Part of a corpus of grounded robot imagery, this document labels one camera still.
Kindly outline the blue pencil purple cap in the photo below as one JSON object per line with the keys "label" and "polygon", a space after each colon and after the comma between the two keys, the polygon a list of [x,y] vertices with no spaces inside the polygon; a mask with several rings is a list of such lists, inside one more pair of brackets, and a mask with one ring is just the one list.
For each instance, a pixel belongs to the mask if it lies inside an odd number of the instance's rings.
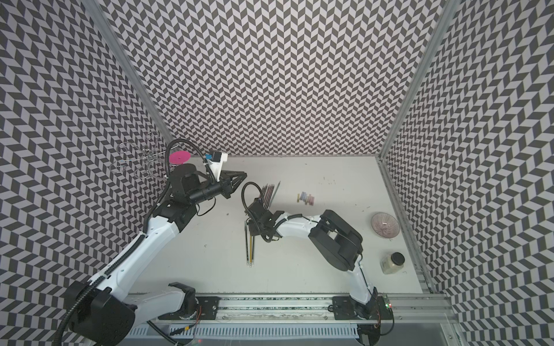
{"label": "blue pencil purple cap", "polygon": [[271,199],[273,197],[273,194],[274,194],[274,187],[275,185],[269,185],[266,192],[266,196],[265,196],[265,207],[266,208],[269,208],[270,204],[271,204]]}

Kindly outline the teal pencil clear cap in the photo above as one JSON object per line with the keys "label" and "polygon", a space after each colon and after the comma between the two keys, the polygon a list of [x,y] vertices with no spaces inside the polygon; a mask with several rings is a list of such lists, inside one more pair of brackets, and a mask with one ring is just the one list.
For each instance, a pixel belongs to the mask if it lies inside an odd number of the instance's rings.
{"label": "teal pencil clear cap", "polygon": [[266,195],[266,198],[265,198],[265,203],[263,204],[263,206],[265,207],[268,199],[269,199],[269,190],[270,190],[270,187],[271,187],[271,184],[268,184],[268,191],[267,191],[267,195]]}

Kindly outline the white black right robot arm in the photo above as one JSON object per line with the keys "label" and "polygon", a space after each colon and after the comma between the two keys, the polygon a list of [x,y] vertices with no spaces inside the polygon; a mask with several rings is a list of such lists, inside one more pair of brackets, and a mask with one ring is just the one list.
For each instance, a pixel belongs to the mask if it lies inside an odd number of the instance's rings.
{"label": "white black right robot arm", "polygon": [[259,236],[267,243],[287,237],[310,240],[332,267],[347,273],[350,302],[356,316],[360,319],[370,319],[374,314],[382,317],[378,290],[367,280],[362,268],[362,235],[333,210],[325,210],[318,216],[283,210],[272,213],[263,197],[263,190],[254,182],[242,187],[241,202],[250,235]]}

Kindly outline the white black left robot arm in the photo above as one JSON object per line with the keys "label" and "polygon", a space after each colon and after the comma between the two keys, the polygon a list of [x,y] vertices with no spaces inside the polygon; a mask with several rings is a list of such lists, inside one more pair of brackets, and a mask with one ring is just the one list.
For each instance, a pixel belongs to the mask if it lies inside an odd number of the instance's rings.
{"label": "white black left robot arm", "polygon": [[198,216],[198,206],[218,196],[226,199],[247,178],[246,172],[223,170],[228,155],[203,153],[179,138],[164,150],[166,183],[144,218],[136,237],[88,281],[74,282],[63,295],[65,315],[53,336],[61,345],[66,331],[94,345],[118,345],[130,331],[161,315],[197,317],[194,288],[172,283],[144,298],[130,298],[130,290],[149,264]]}

